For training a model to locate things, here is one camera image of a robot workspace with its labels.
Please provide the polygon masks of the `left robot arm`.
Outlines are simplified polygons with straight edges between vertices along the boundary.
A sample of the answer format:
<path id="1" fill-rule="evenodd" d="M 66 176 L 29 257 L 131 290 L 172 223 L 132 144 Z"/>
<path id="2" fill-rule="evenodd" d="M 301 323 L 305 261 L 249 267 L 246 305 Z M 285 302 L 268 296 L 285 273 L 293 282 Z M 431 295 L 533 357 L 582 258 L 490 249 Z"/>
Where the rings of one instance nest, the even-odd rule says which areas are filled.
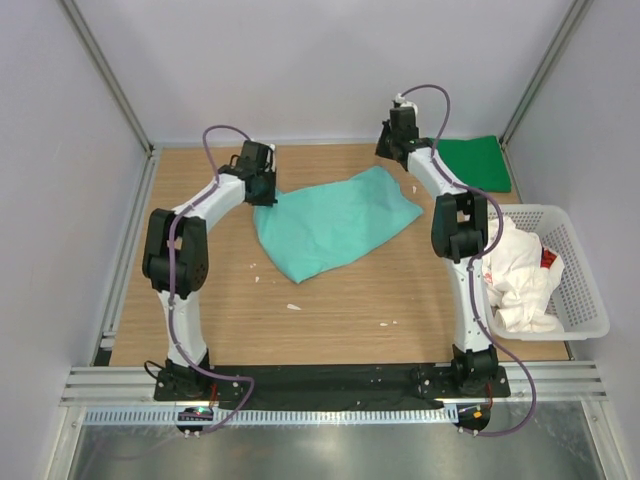
<path id="1" fill-rule="evenodd" d="M 231 210 L 276 200 L 276 147 L 246 140 L 238 155 L 183 204 L 157 208 L 148 221 L 142 272 L 160 299 L 169 335 L 165 364 L 156 376 L 158 401 L 203 400 L 213 391 L 199 292 L 209 274 L 208 234 Z"/>

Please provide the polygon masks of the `teal t-shirt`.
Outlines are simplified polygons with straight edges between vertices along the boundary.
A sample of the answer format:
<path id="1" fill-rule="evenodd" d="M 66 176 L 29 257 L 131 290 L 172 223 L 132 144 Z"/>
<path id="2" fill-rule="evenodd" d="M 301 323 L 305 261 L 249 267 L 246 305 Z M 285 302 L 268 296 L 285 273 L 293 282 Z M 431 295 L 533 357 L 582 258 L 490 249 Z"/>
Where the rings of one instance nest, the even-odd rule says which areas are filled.
<path id="1" fill-rule="evenodd" d="M 267 256 L 296 284 L 366 256 L 423 214 L 380 166 L 276 199 L 255 208 L 253 222 Z"/>

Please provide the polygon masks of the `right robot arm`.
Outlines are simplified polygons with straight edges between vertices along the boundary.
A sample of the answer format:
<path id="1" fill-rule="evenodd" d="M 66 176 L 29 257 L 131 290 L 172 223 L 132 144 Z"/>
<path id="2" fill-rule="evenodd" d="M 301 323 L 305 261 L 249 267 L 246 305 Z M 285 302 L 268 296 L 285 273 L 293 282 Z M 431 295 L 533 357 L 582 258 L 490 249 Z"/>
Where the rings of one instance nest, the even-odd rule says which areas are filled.
<path id="1" fill-rule="evenodd" d="M 481 262 L 489 242 L 487 199 L 464 185 L 444 165 L 435 143 L 420 136 L 416 108 L 409 102 L 393 103 L 376 155 L 398 162 L 434 199 L 431 244 L 445 263 L 455 303 L 453 382 L 464 396 L 483 395 L 499 367 Z"/>

